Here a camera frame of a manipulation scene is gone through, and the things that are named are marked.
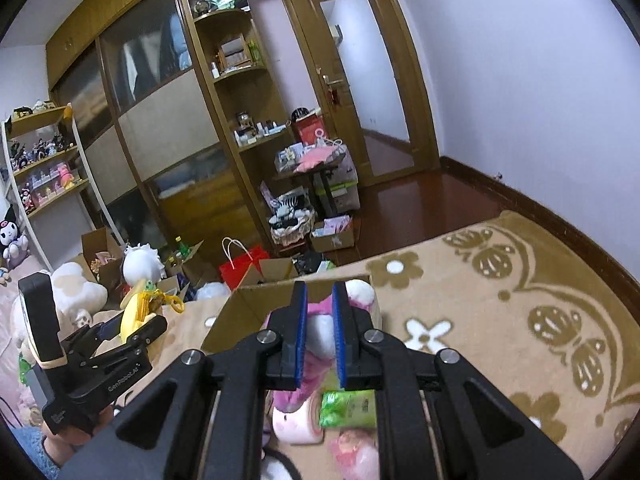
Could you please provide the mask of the person's left hand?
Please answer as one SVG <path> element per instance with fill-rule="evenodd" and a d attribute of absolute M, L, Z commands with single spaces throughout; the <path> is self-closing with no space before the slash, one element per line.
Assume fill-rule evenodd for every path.
<path fill-rule="evenodd" d="M 114 418 L 114 408 L 107 405 L 100 411 L 98 424 L 88 434 L 79 428 L 68 426 L 54 434 L 46 422 L 41 426 L 43 449 L 56 466 L 63 466 L 82 446 L 104 429 Z"/>

